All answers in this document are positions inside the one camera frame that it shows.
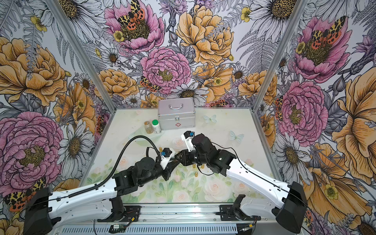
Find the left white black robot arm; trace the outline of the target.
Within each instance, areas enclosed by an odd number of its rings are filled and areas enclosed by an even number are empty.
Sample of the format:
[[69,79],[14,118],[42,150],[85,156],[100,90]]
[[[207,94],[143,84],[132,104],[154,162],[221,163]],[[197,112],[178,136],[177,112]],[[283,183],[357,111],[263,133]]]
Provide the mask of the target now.
[[156,163],[145,157],[107,181],[67,191],[41,189],[25,208],[23,233],[46,235],[53,228],[74,221],[119,221],[125,217],[122,196],[136,192],[159,177],[168,180],[178,165],[177,160],[163,159]]

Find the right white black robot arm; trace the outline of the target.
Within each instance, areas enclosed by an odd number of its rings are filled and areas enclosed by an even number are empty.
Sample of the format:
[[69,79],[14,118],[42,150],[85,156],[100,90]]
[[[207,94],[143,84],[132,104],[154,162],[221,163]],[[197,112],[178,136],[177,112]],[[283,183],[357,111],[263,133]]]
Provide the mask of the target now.
[[186,149],[175,155],[182,165],[206,165],[212,173],[235,179],[267,198],[266,203],[256,203],[244,194],[239,194],[230,208],[220,212],[224,219],[258,221],[275,216],[276,222],[286,230],[298,234],[308,209],[302,185],[288,184],[271,178],[247,166],[229,148],[220,149],[203,134],[186,131],[181,136]]

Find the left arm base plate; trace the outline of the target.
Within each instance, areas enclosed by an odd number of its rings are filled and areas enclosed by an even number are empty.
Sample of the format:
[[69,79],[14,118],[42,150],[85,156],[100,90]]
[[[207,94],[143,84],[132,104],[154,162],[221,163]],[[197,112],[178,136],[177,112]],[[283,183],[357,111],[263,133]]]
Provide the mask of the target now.
[[121,197],[109,199],[110,215],[104,219],[98,219],[98,222],[138,222],[141,212],[141,206],[125,206]]

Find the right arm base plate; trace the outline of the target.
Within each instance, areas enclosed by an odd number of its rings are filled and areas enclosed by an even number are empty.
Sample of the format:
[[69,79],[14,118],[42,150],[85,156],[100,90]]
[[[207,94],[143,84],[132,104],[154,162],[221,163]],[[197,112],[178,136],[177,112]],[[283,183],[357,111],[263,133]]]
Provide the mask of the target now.
[[237,196],[233,205],[220,205],[219,212],[216,212],[215,215],[219,215],[221,221],[260,221],[261,217],[257,215],[246,215],[241,209],[240,205],[243,199],[246,197],[244,194]]

